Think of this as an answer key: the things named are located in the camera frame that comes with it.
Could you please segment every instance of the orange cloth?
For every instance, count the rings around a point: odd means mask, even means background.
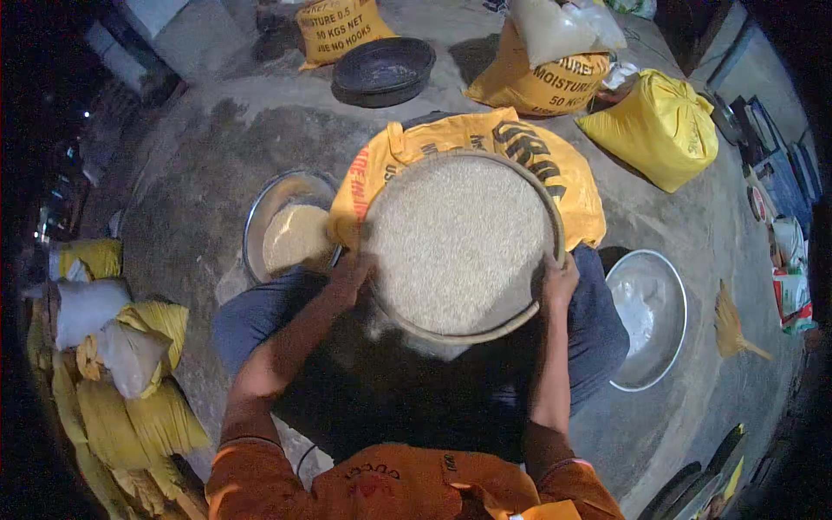
[[[520,468],[493,455],[381,444],[320,474],[307,493],[283,448],[241,438],[220,447],[206,496],[216,520],[456,518],[463,494],[482,506],[481,518],[624,518],[588,463],[556,464],[541,484],[535,489]]]

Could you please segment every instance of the person's left hand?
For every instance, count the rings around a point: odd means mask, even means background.
[[[355,307],[359,289],[375,269],[376,263],[374,255],[350,251],[332,269],[331,280],[325,290],[329,291],[340,310]]]

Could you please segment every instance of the bowl of grain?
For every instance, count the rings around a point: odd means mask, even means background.
[[[326,270],[335,250],[326,231],[334,198],[331,179],[319,171],[285,171],[267,182],[245,223],[243,258],[249,275],[265,283],[295,264]]]
[[[432,154],[376,196],[362,248],[379,267],[381,310],[444,344],[508,334],[539,310],[542,258],[565,258],[552,197],[515,161],[480,151]]]

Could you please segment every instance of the metal basin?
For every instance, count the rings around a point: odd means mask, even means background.
[[[635,250],[607,275],[630,351],[610,383],[625,392],[649,389],[670,371],[687,326],[687,296],[676,269],[660,253]]]
[[[329,211],[335,188],[322,172],[289,170],[267,182],[251,205],[243,234],[243,258],[249,275],[260,283],[271,280],[263,261],[263,239],[272,218],[289,204],[308,204]]]

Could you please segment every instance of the blue pants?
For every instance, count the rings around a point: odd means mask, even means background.
[[[567,325],[574,413],[618,370],[630,341],[597,252],[579,245],[572,254],[581,273]],[[297,265],[223,305],[214,318],[214,347],[228,374],[236,375],[251,351],[285,327],[327,281]],[[493,453],[521,462],[541,334],[541,320],[531,319],[508,336],[476,345],[451,361],[443,374],[453,377],[402,389],[385,405],[321,345],[278,399],[275,413],[336,463],[383,442]]]

